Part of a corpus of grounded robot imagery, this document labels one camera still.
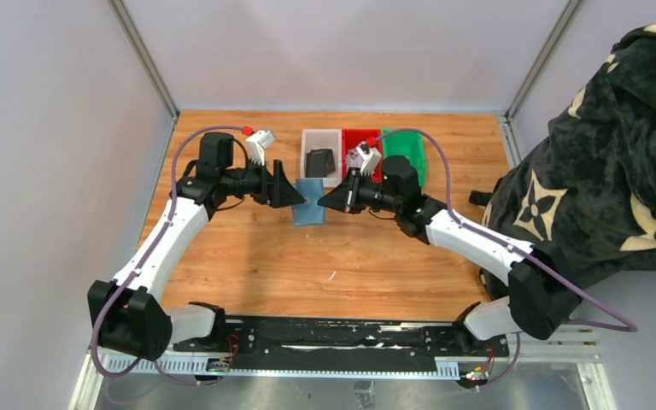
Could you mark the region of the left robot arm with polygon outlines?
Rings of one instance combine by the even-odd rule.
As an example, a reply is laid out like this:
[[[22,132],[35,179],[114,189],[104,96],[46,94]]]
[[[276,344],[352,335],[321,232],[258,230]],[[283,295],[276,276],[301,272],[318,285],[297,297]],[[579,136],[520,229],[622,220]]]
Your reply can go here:
[[[193,139],[199,141],[198,157],[185,167],[179,166],[179,156],[186,144],[174,152],[170,197],[152,232],[112,279],[95,281],[87,292],[92,351],[106,348],[154,361],[175,343],[223,336],[221,307],[191,302],[167,311],[161,306],[178,262],[230,197],[250,196],[270,208],[305,202],[287,179],[282,161],[266,159],[276,140],[272,131],[208,126],[186,140]]]

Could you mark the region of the blue card holder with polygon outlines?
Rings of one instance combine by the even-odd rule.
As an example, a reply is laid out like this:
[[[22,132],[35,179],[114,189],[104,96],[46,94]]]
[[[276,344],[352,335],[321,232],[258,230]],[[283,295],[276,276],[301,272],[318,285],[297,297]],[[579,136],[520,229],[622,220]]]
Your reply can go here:
[[[324,195],[323,179],[298,179],[295,188],[303,196],[305,202],[291,208],[294,226],[323,225],[325,208],[318,204],[318,200]]]

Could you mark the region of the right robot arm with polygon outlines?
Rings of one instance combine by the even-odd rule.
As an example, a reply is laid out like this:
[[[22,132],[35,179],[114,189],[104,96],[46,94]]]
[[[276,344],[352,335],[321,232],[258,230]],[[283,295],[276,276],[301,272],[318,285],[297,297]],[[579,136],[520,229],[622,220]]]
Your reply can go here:
[[[461,217],[423,193],[418,173],[405,157],[385,159],[382,172],[377,183],[352,167],[318,204],[346,214],[391,212],[408,237],[462,255],[497,278],[506,295],[467,308],[454,321],[457,342],[470,347],[520,332],[547,340],[578,307],[582,298],[571,288],[571,270],[557,246],[502,236]]]

